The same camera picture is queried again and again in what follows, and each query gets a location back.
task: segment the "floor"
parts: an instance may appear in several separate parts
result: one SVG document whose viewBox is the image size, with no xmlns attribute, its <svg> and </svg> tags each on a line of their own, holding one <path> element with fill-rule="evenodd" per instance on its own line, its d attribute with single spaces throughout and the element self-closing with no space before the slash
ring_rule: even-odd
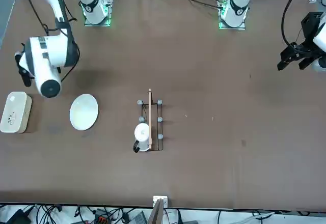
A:
<svg viewBox="0 0 326 224">
<path fill-rule="evenodd" d="M 0 8 L 0 47 L 1 47 L 2 40 L 6 32 L 8 19 L 15 0 L 0 0 L 0 1 L 3 3 L 1 4 L 1 8 Z"/>
<path fill-rule="evenodd" d="M 9 218 L 18 210 L 18 209 L 24 209 L 26 206 L 5 206 L 4 208 L 0 209 L 0 221 L 6 222 L 9 220 Z M 36 206 L 29 215 L 29 218 L 31 219 L 32 223 L 36 223 L 36 213 L 37 209 L 39 207 Z M 107 211 L 114 210 L 115 208 L 107 208 Z M 130 210 L 129 208 L 124 208 L 124 212 L 127 212 Z M 64 206 L 61 212 L 53 211 L 53 214 L 51 215 L 54 221 L 57 224 L 64 223 L 82 223 L 80 222 L 80 216 L 74 217 L 76 211 L 76 206 Z M 144 212 L 145 218 L 148 220 L 151 209 L 135 209 L 132 210 L 132 212 L 129 213 L 129 218 L 132 220 L 136 215 L 138 215 L 141 211 Z M 90 223 L 94 220 L 94 215 L 91 213 L 90 210 L 88 210 L 86 207 L 81 207 L 80 209 L 81 216 L 83 220 L 86 222 L 87 220 Z M 167 215 L 165 214 L 163 217 L 163 224 L 173 224 L 178 221 L 178 213 L 176 209 L 166 209 L 166 213 L 168 214 L 169 219 L 167 218 Z M 218 214 L 219 211 L 214 210 L 180 210 L 182 221 L 194 221 L 196 220 L 198 224 L 245 224 L 245 223 L 251 223 L 251 224 L 261 224 L 261 221 L 256 219 L 248 219 L 249 217 L 252 217 L 251 213 L 240 213 L 240 212 L 227 212 L 222 211 L 220 214 L 220 220 L 218 222 Z M 41 217 L 43 216 L 44 211 L 42 209 L 39 212 L 38 222 L 40 222 Z M 281 215 L 281 214 L 274 214 L 270 218 L 267 218 L 263 221 L 264 224 L 269 223 L 277 223 L 277 224 L 319 224 L 319 223 L 325 223 L 326 218 L 325 217 L 316 217 L 316 216 L 300 216 L 300 215 Z"/>
</svg>

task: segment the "wooden dowel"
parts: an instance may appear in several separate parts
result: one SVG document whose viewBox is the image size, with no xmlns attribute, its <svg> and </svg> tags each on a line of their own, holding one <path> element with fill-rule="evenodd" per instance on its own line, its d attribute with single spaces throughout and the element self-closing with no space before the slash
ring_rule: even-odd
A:
<svg viewBox="0 0 326 224">
<path fill-rule="evenodd" d="M 149 126 L 148 148 L 152 149 L 152 91 L 150 89 L 148 89 L 148 126 Z"/>
</svg>

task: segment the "brown table surface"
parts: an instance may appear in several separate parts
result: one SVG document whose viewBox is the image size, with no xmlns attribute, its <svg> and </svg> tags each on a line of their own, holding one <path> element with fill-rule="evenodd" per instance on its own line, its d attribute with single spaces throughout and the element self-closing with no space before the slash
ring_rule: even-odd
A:
<svg viewBox="0 0 326 224">
<path fill-rule="evenodd" d="M 53 27 L 44 0 L 32 0 Z M 211 0 L 201 0 L 214 4 Z M 25 88 L 13 54 L 44 35 L 27 0 L 16 0 L 0 51 L 0 107 L 11 91 L 33 99 L 24 134 L 0 134 L 0 201 L 171 207 L 326 210 L 326 76 L 291 64 L 277 71 L 288 0 L 252 0 L 246 31 L 219 30 L 216 10 L 187 0 L 115 0 L 112 26 L 73 15 L 80 62 L 61 95 Z M 294 0 L 294 41 L 313 10 Z M 164 150 L 134 153 L 138 99 L 164 103 Z M 80 94 L 99 103 L 87 131 L 69 108 Z"/>
</svg>

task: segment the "white plate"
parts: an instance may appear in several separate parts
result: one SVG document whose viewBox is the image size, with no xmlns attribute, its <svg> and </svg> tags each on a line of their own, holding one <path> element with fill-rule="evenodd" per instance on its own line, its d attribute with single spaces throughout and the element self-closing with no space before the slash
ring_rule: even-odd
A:
<svg viewBox="0 0 326 224">
<path fill-rule="evenodd" d="M 90 94 L 82 94 L 75 99 L 70 108 L 71 125 L 80 131 L 89 129 L 98 116 L 98 104 Z"/>
</svg>

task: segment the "electrical outlet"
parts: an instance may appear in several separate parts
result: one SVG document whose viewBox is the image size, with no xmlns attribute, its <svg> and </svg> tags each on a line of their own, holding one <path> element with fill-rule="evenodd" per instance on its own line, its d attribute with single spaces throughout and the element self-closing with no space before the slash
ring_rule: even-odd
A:
<svg viewBox="0 0 326 224">
<path fill-rule="evenodd" d="M 158 200 L 163 200 L 164 208 L 168 207 L 168 196 L 153 196 L 153 207 L 155 206 L 155 203 Z"/>
</svg>

